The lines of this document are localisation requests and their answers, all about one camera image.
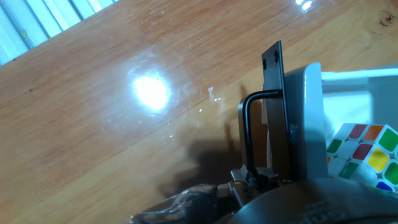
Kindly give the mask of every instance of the yellow sticker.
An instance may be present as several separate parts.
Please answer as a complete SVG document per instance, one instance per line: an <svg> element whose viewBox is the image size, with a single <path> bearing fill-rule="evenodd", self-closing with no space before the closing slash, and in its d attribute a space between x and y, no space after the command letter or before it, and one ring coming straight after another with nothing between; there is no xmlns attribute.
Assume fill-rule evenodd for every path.
<svg viewBox="0 0 398 224"><path fill-rule="evenodd" d="M388 163L390 157L381 151L379 148L375 148L371 157L368 159L368 164L377 171L382 171Z"/></svg>

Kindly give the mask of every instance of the window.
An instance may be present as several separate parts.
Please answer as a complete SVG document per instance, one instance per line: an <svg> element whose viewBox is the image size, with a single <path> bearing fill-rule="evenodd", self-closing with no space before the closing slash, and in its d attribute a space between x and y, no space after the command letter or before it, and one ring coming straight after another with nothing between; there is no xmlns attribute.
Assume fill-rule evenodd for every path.
<svg viewBox="0 0 398 224"><path fill-rule="evenodd" d="M118 0L0 0L0 66Z"/></svg>

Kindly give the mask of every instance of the blue sticker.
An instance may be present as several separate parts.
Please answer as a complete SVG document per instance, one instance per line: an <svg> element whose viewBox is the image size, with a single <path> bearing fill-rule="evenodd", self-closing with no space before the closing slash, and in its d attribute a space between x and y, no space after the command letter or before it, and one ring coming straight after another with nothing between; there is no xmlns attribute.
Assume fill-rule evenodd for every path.
<svg viewBox="0 0 398 224"><path fill-rule="evenodd" d="M376 185L376 188L377 188L377 189L380 189L380 190L388 190L388 191L391 191L391 192L392 192L391 187L388 186L388 185L387 185L386 183L384 183L384 182L379 182L379 183Z"/></svg>

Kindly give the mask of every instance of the green sticker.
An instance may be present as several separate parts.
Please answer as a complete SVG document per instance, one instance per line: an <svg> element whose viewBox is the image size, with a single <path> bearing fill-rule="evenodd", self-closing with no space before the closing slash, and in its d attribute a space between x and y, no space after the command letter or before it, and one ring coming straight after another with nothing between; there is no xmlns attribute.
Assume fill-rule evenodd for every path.
<svg viewBox="0 0 398 224"><path fill-rule="evenodd" d="M337 149L341 146L341 143L343 143L343 141L341 140L333 140L328 148L328 152L329 153L335 153L337 152Z"/></svg>
<svg viewBox="0 0 398 224"><path fill-rule="evenodd" d="M379 144L388 151L392 152L398 145L398 135L387 128L381 137Z"/></svg>
<svg viewBox="0 0 398 224"><path fill-rule="evenodd" d="M398 184L398 164L391 162L388 166L384 177L394 185Z"/></svg>
<svg viewBox="0 0 398 224"><path fill-rule="evenodd" d="M354 163L354 162L348 162L343 170L340 172L339 177L342 177L344 179L350 179L351 176L354 174L356 168L358 168L359 164Z"/></svg>

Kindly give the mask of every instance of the machine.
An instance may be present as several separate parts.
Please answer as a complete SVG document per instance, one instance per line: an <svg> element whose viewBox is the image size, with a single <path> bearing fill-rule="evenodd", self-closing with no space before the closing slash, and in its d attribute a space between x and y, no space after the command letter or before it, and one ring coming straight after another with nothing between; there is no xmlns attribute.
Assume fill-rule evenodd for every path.
<svg viewBox="0 0 398 224"><path fill-rule="evenodd" d="M131 223L398 223L398 196L328 177L320 64L284 73L282 46L262 55L263 90L242 100L243 166L232 181L197 185L131 217ZM272 168L256 167L250 104L263 100Z"/></svg>

